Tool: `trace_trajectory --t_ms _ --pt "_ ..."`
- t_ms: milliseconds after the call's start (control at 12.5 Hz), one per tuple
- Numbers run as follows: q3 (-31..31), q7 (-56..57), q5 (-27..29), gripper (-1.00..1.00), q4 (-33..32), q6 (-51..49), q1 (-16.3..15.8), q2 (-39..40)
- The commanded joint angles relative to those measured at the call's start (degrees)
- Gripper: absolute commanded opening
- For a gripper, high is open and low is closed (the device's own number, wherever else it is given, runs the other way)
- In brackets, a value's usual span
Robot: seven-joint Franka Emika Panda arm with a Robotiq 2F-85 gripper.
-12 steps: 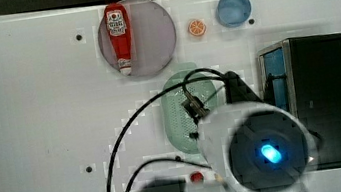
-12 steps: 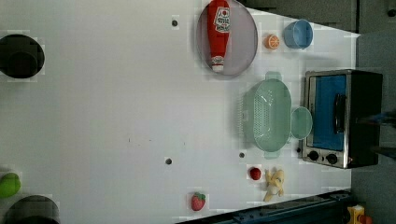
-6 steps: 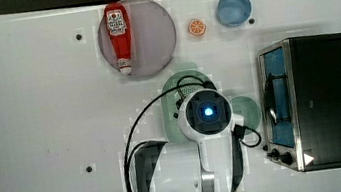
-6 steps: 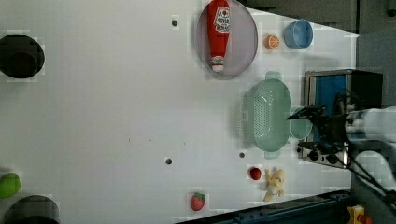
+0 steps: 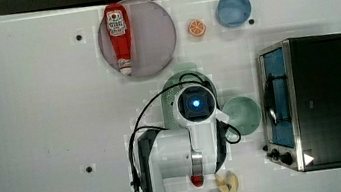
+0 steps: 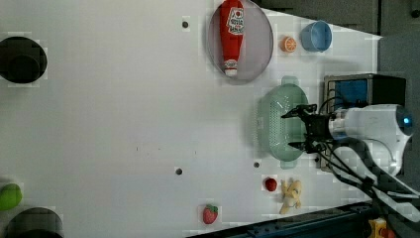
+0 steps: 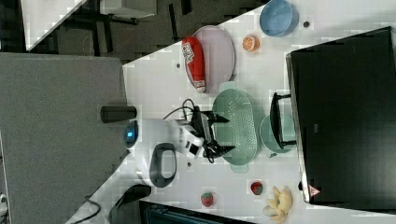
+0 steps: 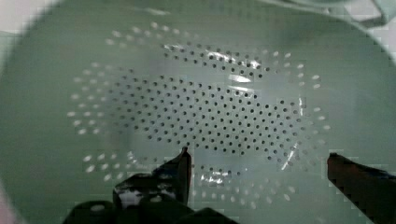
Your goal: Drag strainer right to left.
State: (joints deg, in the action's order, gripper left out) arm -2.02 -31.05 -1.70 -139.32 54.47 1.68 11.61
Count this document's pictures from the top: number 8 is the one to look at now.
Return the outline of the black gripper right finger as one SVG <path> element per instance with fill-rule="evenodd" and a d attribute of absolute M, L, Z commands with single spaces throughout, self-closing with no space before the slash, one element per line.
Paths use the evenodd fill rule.
<path fill-rule="evenodd" d="M 327 177 L 374 224 L 395 224 L 396 182 L 390 173 L 331 153 Z"/>

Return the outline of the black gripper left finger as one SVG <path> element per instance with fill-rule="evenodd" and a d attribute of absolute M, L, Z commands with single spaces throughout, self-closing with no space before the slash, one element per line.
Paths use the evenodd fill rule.
<path fill-rule="evenodd" d="M 134 174 L 113 189 L 113 203 L 121 209 L 138 206 L 144 200 L 169 197 L 186 204 L 191 186 L 191 154 L 187 147 L 172 160 L 155 168 L 151 173 Z"/>

